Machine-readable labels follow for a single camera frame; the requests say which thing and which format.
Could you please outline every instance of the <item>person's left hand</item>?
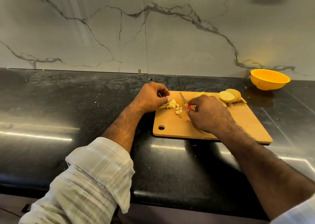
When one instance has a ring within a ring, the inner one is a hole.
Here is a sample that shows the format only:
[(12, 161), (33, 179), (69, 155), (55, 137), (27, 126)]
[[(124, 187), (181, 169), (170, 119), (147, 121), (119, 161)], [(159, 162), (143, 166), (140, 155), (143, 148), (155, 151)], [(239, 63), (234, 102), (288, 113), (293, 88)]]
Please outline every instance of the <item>person's left hand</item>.
[(165, 85), (150, 82), (144, 84), (131, 104), (140, 112), (149, 113), (157, 110), (167, 102), (170, 102), (170, 99), (166, 97), (168, 95), (170, 95), (170, 93)]

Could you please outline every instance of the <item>bowl rim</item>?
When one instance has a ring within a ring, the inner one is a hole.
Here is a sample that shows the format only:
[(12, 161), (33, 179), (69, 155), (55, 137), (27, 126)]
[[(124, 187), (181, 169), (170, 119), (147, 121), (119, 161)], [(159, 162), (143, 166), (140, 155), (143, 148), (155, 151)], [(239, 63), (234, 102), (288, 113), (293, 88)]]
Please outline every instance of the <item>bowl rim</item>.
[[(255, 74), (255, 70), (268, 70), (268, 72), (271, 72), (271, 73), (277, 73), (277, 74), (280, 74), (282, 76), (284, 76), (285, 78), (287, 78), (288, 81), (286, 82), (274, 82), (274, 81), (270, 81), (270, 80), (265, 80), (265, 79), (262, 79), (260, 77), (257, 77), (257, 75)], [(286, 84), (286, 83), (289, 83), (291, 81), (290, 77), (288, 77), (287, 75), (285, 74), (282, 74), (281, 72), (278, 72), (278, 71), (275, 71), (275, 70), (269, 70), (269, 69), (253, 69), (250, 71), (250, 74), (253, 75), (255, 78), (258, 78), (258, 79), (261, 79), (263, 81), (266, 81), (266, 82), (271, 82), (271, 83), (275, 83), (275, 84)]]

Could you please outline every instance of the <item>black countertop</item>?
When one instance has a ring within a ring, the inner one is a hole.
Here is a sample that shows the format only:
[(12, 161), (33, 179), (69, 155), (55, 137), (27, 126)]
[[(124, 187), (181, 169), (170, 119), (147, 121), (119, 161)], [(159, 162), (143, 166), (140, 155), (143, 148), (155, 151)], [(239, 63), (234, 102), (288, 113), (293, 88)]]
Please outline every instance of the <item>black countertop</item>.
[[(274, 139), (268, 148), (315, 179), (313, 81), (271, 92), (245, 78), (0, 69), (0, 192), (44, 196), (65, 157), (99, 137), (150, 80), (170, 90), (240, 90)], [(146, 114), (136, 129), (131, 202), (267, 219), (222, 143), (154, 137), (153, 121)]]

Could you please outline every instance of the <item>cutting board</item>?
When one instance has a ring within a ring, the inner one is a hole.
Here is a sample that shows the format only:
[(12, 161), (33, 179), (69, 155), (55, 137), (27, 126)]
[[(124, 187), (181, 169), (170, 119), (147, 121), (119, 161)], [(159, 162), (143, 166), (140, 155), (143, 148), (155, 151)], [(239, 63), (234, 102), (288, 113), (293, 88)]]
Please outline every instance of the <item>cutting board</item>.
[[(181, 100), (179, 92), (180, 91), (170, 91), (169, 98), (175, 99), (176, 102), (185, 109), (184, 102)], [(197, 92), (181, 91), (181, 93), (187, 100), (191, 100), (195, 97)], [(219, 97), (219, 93), (206, 94), (211, 94), (217, 98)], [(262, 144), (269, 144), (273, 141), (247, 104), (236, 103), (233, 104), (233, 107), (227, 107), (227, 109), (230, 111), (235, 122), (256, 141)], [(182, 112), (182, 114), (183, 118), (179, 118), (179, 116), (175, 114), (174, 109), (159, 108), (155, 112), (153, 134), (162, 137), (218, 140), (213, 134), (197, 130), (192, 125), (186, 111)]]

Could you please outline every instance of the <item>shirt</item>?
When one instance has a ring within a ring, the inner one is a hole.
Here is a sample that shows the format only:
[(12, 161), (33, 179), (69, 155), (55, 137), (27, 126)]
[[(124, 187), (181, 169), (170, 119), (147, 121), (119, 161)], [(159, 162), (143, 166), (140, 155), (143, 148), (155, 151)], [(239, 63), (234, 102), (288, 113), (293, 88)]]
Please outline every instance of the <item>shirt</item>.
[[(66, 157), (69, 168), (50, 184), (46, 195), (33, 203), (19, 224), (110, 223), (117, 206), (130, 205), (135, 173), (129, 153), (107, 138), (97, 138)], [(283, 213), (271, 224), (315, 223), (315, 195)]]

